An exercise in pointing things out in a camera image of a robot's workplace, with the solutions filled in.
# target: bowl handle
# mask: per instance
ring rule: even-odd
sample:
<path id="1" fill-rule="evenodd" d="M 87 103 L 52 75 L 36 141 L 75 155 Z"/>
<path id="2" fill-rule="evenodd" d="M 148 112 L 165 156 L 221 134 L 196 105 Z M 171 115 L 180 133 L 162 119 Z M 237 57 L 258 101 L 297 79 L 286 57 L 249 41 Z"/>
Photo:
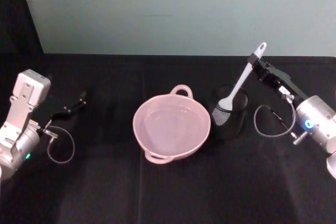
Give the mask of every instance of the bowl handle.
<path id="1" fill-rule="evenodd" d="M 174 158 L 172 157 L 154 154 L 149 151 L 145 151 L 145 157 L 147 158 L 149 162 L 152 162 L 158 165 L 167 164 L 174 160 Z"/>
<path id="2" fill-rule="evenodd" d="M 189 98 L 193 98 L 193 92 L 191 91 L 191 88 L 184 84 L 177 85 L 175 88 L 173 88 L 170 94 L 176 94 L 178 90 L 184 90 L 187 92 Z"/>

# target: pink bowl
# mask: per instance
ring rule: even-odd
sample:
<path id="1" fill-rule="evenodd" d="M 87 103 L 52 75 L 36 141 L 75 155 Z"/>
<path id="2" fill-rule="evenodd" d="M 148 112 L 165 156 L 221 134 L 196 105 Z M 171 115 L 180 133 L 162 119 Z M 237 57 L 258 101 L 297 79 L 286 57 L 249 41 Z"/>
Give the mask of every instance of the pink bowl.
<path id="1" fill-rule="evenodd" d="M 187 97 L 176 94 L 185 90 Z M 145 157 L 155 164 L 166 164 L 190 156 L 207 139 L 210 116 L 193 99 L 191 89 L 177 85 L 170 94 L 146 101 L 136 111 L 133 130 Z"/>

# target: black mesh cup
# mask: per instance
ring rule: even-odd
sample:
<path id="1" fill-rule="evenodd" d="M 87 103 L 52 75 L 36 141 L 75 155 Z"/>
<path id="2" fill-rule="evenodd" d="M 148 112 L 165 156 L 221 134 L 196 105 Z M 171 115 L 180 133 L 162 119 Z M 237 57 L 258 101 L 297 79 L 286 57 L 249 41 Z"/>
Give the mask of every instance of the black mesh cup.
<path id="1" fill-rule="evenodd" d="M 217 139 L 228 140 L 238 136 L 242 129 L 248 104 L 246 91 L 240 88 L 233 99 L 232 110 L 222 109 L 218 102 L 230 95 L 234 85 L 224 84 L 213 90 L 208 112 L 211 117 L 211 134 Z"/>

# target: light blue wall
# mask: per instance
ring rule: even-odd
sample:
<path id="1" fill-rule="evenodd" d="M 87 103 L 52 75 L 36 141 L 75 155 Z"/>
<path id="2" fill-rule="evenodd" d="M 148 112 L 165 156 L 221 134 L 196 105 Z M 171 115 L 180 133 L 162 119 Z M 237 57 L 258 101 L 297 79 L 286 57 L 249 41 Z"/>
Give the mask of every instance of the light blue wall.
<path id="1" fill-rule="evenodd" d="M 336 55 L 336 0 L 27 1 L 50 53 Z"/>

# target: black tablecloth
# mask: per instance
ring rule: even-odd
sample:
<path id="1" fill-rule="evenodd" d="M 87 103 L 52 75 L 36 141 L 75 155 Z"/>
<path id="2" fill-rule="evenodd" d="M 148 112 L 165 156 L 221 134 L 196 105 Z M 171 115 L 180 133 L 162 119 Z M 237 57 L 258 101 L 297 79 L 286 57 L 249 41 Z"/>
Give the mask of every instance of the black tablecloth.
<path id="1" fill-rule="evenodd" d="M 290 136 L 270 140 L 256 133 L 256 107 L 265 103 L 280 114 L 289 107 L 254 74 L 244 84 L 249 107 L 239 137 L 226 142 L 209 137 L 194 155 L 162 166 L 144 158 L 132 131 L 133 115 L 144 101 L 183 83 L 206 105 L 215 87 L 237 81 L 246 59 L 3 55 L 1 122 L 17 74 L 28 68 L 52 76 L 34 120 L 46 122 L 82 90 L 88 104 L 70 121 L 57 123 L 76 142 L 69 164 L 52 163 L 42 139 L 3 183 L 1 223 L 336 223 L 336 180 L 327 171 L 327 154 L 309 138 L 294 146 Z M 267 60 L 307 95 L 336 107 L 335 58 Z M 283 130 L 269 114 L 262 120 L 269 133 Z"/>

